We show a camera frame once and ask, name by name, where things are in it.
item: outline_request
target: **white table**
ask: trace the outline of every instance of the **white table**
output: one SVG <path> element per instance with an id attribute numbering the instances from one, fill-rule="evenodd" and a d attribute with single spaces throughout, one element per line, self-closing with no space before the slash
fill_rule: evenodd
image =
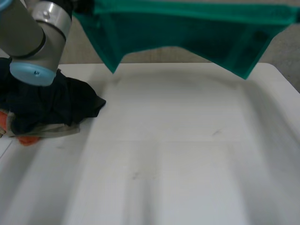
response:
<path id="1" fill-rule="evenodd" d="M 299 224 L 300 95 L 273 66 L 60 68 L 107 105 L 80 134 L 3 144 L 0 225 Z"/>

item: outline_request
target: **green cloth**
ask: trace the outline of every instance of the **green cloth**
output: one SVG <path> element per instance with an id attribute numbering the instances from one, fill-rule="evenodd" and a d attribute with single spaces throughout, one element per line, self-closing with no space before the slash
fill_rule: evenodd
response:
<path id="1" fill-rule="evenodd" d="M 95 0 L 92 13 L 75 16 L 111 72 L 128 53 L 178 46 L 247 79 L 271 40 L 297 22 L 298 11 L 284 5 Z"/>

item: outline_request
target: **light blue end cap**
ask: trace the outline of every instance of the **light blue end cap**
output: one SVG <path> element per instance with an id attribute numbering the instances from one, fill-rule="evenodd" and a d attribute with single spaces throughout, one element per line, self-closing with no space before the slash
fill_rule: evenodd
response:
<path id="1" fill-rule="evenodd" d="M 0 12 L 6 9 L 12 2 L 13 0 L 0 0 Z"/>
<path id="2" fill-rule="evenodd" d="M 35 86 L 49 86 L 56 76 L 52 70 L 24 62 L 12 62 L 10 73 L 16 79 Z"/>

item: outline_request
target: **orange object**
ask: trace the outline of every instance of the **orange object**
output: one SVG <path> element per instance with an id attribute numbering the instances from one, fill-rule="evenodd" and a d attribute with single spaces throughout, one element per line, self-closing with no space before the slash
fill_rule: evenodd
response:
<path id="1" fill-rule="evenodd" d="M 7 131 L 7 125 L 6 125 L 6 120 L 7 120 L 7 114 L 4 112 L 0 112 L 0 127 L 5 129 Z M 17 137 L 21 145 L 24 146 L 30 146 L 39 141 L 39 137 Z"/>

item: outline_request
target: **dark garment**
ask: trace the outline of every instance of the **dark garment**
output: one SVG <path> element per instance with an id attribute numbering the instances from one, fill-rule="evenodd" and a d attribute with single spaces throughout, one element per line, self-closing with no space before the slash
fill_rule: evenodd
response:
<path id="1" fill-rule="evenodd" d="M 28 133 L 39 124 L 80 123 L 97 117 L 106 101 L 85 82 L 65 77 L 57 71 L 53 83 L 36 87 L 15 79 L 9 72 L 9 59 L 0 59 L 0 109 L 15 114 L 11 130 Z"/>

